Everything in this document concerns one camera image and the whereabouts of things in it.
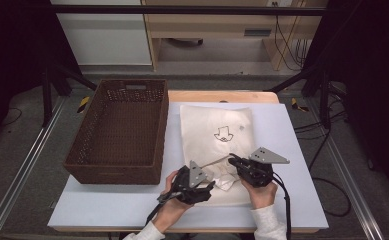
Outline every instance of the white sleeve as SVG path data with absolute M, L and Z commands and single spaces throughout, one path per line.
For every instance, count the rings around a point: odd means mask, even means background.
M 287 225 L 279 222 L 274 205 L 251 210 L 257 230 L 254 232 L 256 240 L 286 240 Z
M 124 240 L 159 240 L 165 238 L 150 221 L 138 234 L 131 233 Z

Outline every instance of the cable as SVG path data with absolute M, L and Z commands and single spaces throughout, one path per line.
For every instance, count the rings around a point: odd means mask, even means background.
M 325 136 L 324 140 L 322 141 L 321 145 L 319 146 L 318 150 L 316 151 L 315 156 L 313 156 L 312 162 L 310 162 L 310 164 L 308 166 L 309 172 L 312 170 L 313 164 L 315 164 L 315 161 L 318 158 L 319 153 L 321 152 L 322 148 L 324 147 L 325 142 L 328 140 L 330 132 L 331 132 L 331 128 L 328 129 L 328 132 L 325 134 L 326 136 Z
M 300 43 L 303 42 L 303 47 L 300 55 Z M 304 61 L 306 60 L 306 51 L 307 51 L 307 40 L 306 39 L 297 39 L 296 43 L 296 51 L 295 51 L 295 56 L 296 61 L 301 67 L 304 65 Z
M 281 55 L 282 61 L 284 61 L 285 66 L 287 66 L 288 69 L 290 69 L 290 70 L 292 70 L 292 71 L 301 71 L 301 68 L 300 68 L 300 69 L 293 69 L 293 68 L 291 68 L 290 66 L 288 66 L 288 63 L 287 63 L 287 61 L 285 60 L 284 55 L 282 54 L 281 50 L 280 50 L 279 47 L 278 47 L 278 43 L 277 43 L 277 41 L 276 41 L 276 35 L 277 35 L 277 33 L 278 33 L 278 30 L 279 30 L 279 31 L 280 31 L 280 34 L 281 34 L 281 36 L 282 36 L 282 38 L 283 38 L 283 40 L 284 40 L 284 42 L 285 42 L 285 44 L 286 44 L 286 47 L 288 48 L 288 51 L 290 52 L 290 55 L 291 55 L 291 57 L 292 57 L 293 60 L 294 60 L 293 54 L 291 53 L 290 47 L 288 46 L 288 42 L 285 40 L 284 34 L 282 33 L 281 28 L 279 27 L 278 15 L 275 15 L 275 17 L 276 17 L 276 23 L 275 23 L 275 38 L 274 38 L 275 47 L 276 47 L 276 49 L 278 50 L 279 54 Z
M 2 124 L 2 126 L 10 125 L 10 124 L 16 122 L 22 116 L 22 110 L 20 110 L 18 108 L 9 108 L 9 110 L 13 110 L 13 109 L 19 111 L 19 115 L 13 121 L 8 122 L 8 123 L 4 123 L 4 124 Z
M 278 178 L 272 176 L 272 179 L 278 183 L 279 186 L 281 186 L 281 188 L 284 190 L 284 193 L 285 193 L 285 215 L 286 215 L 286 218 L 287 218 L 287 240 L 290 240 L 291 239 L 291 203 L 290 203 L 290 195 L 288 194 L 288 191 L 287 189 L 285 188 L 285 185 L 284 183 L 282 182 L 282 180 L 280 180 L 281 178 L 279 177 L 278 174 L 274 173 L 274 175 L 278 176 Z
M 147 225 L 151 220 L 153 220 L 154 216 L 159 212 L 160 208 L 163 207 L 163 204 L 157 204 L 157 206 L 153 209 L 153 211 L 148 215 L 145 225 Z
M 323 135 L 320 135 L 320 136 L 317 136 L 317 137 L 309 137 L 309 138 L 297 138 L 297 139 L 300 139 L 300 140 L 315 140 L 315 139 L 319 139 L 321 137 L 325 136 L 325 134 Z
M 337 114 L 334 114 L 333 116 L 331 116 L 330 119 L 333 120 L 334 118 L 342 116 L 345 113 L 346 113 L 346 111 L 343 110 L 343 111 L 338 112 Z M 304 133 L 304 132 L 312 131 L 312 130 L 314 130 L 316 128 L 319 128 L 321 126 L 322 126 L 322 122 L 316 122 L 316 123 L 304 125 L 304 126 L 301 126 L 301 127 L 295 127 L 294 131 L 295 131 L 295 133 Z
M 278 7 L 278 3 L 277 3 L 277 2 L 272 3 L 272 6 L 273 6 L 273 7 Z M 283 34 L 282 30 L 281 30 L 281 27 L 280 27 L 280 25 L 279 25 L 279 18 L 278 18 L 278 15 L 275 15 L 275 20 L 276 20 L 276 23 L 275 23 L 275 35 L 274 35 L 275 38 L 274 38 L 274 41 L 275 41 L 275 47 L 276 47 L 276 49 L 278 50 L 279 54 L 281 55 L 282 60 L 283 60 L 284 63 L 285 63 L 285 66 L 286 66 L 288 69 L 290 69 L 290 70 L 292 70 L 292 71 L 301 71 L 301 70 L 303 69 L 304 60 L 306 59 L 305 56 L 306 56 L 306 50 L 307 50 L 307 43 L 305 42 L 306 44 L 303 44 L 303 51 L 302 51 L 302 55 L 303 55 L 303 56 L 302 56 L 302 60 L 301 60 L 301 61 L 298 61 L 297 58 L 294 57 L 294 55 L 293 55 L 293 53 L 292 53 L 292 51 L 291 51 L 291 48 L 290 48 L 290 46 L 289 46 L 289 43 L 288 43 L 288 41 L 285 39 L 285 36 L 284 36 L 284 34 Z M 298 67 L 300 67 L 300 69 L 293 69 L 293 68 L 291 68 L 290 66 L 288 66 L 287 61 L 285 60 L 284 55 L 282 54 L 281 50 L 279 49 L 278 43 L 277 43 L 277 40 L 276 40 L 276 35 L 277 35 L 277 33 L 278 33 L 278 30 L 279 30 L 279 33 L 280 33 L 280 35 L 282 36 L 282 39 L 283 39 L 283 41 L 284 41 L 284 43 L 285 43 L 285 47 L 288 49 L 288 52 L 290 53 L 290 55 L 291 55 L 291 57 L 292 57 L 294 63 L 295 63 Z
M 352 209 L 352 203 L 350 202 L 350 199 L 349 199 L 349 196 L 347 195 L 346 191 L 344 191 L 341 187 L 339 187 L 337 184 L 327 180 L 327 179 L 324 179 L 324 178 L 319 178 L 319 177 L 312 177 L 313 180 L 317 180 L 317 181 L 322 181 L 322 182 L 326 182 L 328 184 L 331 184 L 332 186 L 334 186 L 335 188 L 337 188 L 338 190 L 340 190 L 340 192 L 344 195 L 344 197 L 347 199 L 347 210 L 344 211 L 343 213 L 333 213 L 333 212 L 330 212 L 328 210 L 326 210 L 324 208 L 324 212 L 331 215 L 331 216 L 334 216 L 334 217 L 345 217 L 347 216 L 351 209 Z

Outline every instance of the brown woven basket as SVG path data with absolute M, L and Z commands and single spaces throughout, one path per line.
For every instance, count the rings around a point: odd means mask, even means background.
M 159 184 L 166 80 L 102 80 L 64 167 L 82 184 Z

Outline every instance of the table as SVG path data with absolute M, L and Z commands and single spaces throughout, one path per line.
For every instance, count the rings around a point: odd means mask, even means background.
M 179 106 L 250 107 L 255 141 L 288 158 L 288 165 L 274 165 L 291 197 L 293 232 L 316 232 L 328 228 L 323 209 L 307 170 L 285 105 L 274 93 L 248 91 L 169 91 L 169 114 L 165 136 L 162 179 L 159 185 L 83 185 L 72 176 L 51 216 L 48 226 L 57 231 L 139 231 L 157 204 L 164 179 L 184 164 Z M 276 209 L 285 221 L 284 193 L 279 188 Z M 207 206 L 199 204 L 186 212 L 169 232 L 253 232 L 255 223 L 249 204 Z
M 278 1 L 280 7 L 325 8 L 328 0 L 290 0 Z M 146 6 L 231 6 L 231 7 L 271 7 L 270 0 L 142 0 Z M 276 17 L 238 16 L 238 15 L 201 15 L 201 14 L 145 14 L 145 25 L 150 54 L 154 69 L 157 69 L 161 40 L 166 38 L 226 38 L 262 39 L 265 50 L 275 71 L 281 69 L 287 59 L 294 39 L 313 39 L 320 23 L 320 16 L 279 16 Z

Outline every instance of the human hand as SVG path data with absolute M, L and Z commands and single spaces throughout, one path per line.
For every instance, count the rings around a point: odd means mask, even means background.
M 174 171 L 166 177 L 166 188 L 162 194 L 170 191 L 172 180 L 177 174 L 178 171 Z M 176 198 L 172 198 L 159 209 L 156 218 L 154 218 L 152 222 L 161 233 L 164 233 L 170 226 L 175 224 L 179 218 L 181 218 L 185 211 L 187 211 L 192 206 L 194 205 L 188 205 Z
M 278 190 L 278 185 L 276 185 L 274 182 L 270 182 L 265 187 L 258 188 L 251 186 L 246 180 L 242 178 L 241 183 L 247 189 L 250 195 L 250 201 L 253 209 L 264 208 L 274 204 L 276 191 Z

